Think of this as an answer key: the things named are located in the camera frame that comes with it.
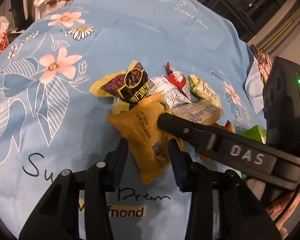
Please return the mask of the right hand painted nails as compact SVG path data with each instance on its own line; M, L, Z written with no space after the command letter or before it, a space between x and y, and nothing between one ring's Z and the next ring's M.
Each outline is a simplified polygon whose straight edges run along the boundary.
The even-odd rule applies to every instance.
M277 218L278 215L280 215L282 213L282 211L287 206L287 204L289 203L289 201L291 200L293 195L294 195L294 193L290 193L280 199L277 199L266 208L266 211L267 211L268 215L270 215L272 220ZM293 214L293 212L296 209L299 202L300 202L300 193L296 196L296 198L294 199L294 202L291 204L289 209L283 214L283 216L276 223L276 227L279 230L279 232L281 233L282 239L285 239L289 234L289 232L287 231L286 228L283 227L283 225L284 225L285 221Z

